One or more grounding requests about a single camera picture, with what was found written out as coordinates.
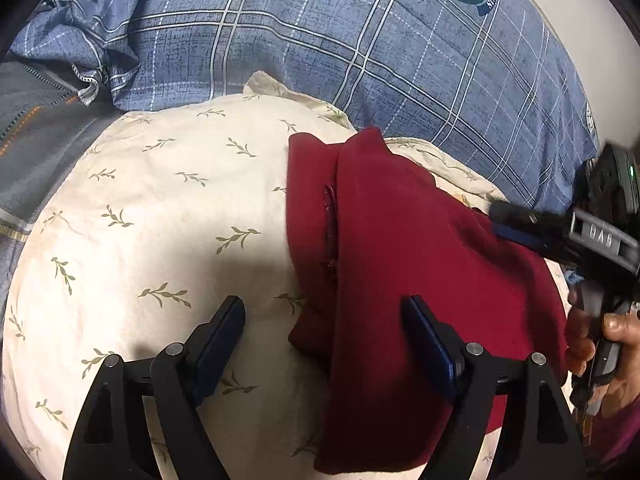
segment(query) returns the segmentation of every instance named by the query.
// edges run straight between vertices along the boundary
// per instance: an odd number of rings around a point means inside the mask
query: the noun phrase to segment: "human hand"
[[[565,335],[567,367],[572,374],[581,376],[587,361],[593,359],[596,347],[587,337],[593,318],[580,309],[578,286],[572,286],[569,291],[568,301],[573,307],[569,311]],[[610,341],[619,341],[623,345],[616,376],[609,384],[596,388],[590,401],[602,399],[600,413],[609,418],[640,395],[640,319],[633,312],[628,316],[605,314],[602,333]]]

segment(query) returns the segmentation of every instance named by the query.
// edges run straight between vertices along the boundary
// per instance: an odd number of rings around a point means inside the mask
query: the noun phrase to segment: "silver bolt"
[[[482,348],[482,345],[480,343],[467,343],[466,351],[471,355],[480,355],[482,352],[484,352],[484,348]]]
[[[542,366],[544,363],[546,363],[545,355],[541,354],[540,352],[533,352],[533,354],[531,354],[531,360],[539,366]]]
[[[167,348],[164,349],[169,355],[180,355],[182,349],[184,348],[182,343],[171,343]]]
[[[116,364],[118,364],[119,360],[120,358],[116,354],[110,354],[104,358],[104,365],[107,368],[113,368]]]

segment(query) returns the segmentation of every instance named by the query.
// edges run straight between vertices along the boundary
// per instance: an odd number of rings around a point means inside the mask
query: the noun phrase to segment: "white wall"
[[[534,0],[564,43],[600,141],[640,139],[640,46],[609,0]]]

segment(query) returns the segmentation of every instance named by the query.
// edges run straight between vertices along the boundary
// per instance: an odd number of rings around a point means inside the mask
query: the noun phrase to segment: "folded red garment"
[[[290,138],[287,237],[308,302],[289,340],[330,364],[319,471],[406,470],[440,438],[450,407],[408,347],[403,296],[420,294],[496,356],[544,353],[564,383],[564,309],[544,261],[495,237],[486,216],[389,152],[378,129],[344,144]]]

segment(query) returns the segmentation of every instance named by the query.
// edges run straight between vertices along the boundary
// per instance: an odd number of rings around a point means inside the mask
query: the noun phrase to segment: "blue plaid bedsheet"
[[[356,127],[429,140],[513,202],[561,210],[598,146],[529,0],[44,0],[12,51],[72,64],[122,110],[240,92],[264,70]]]

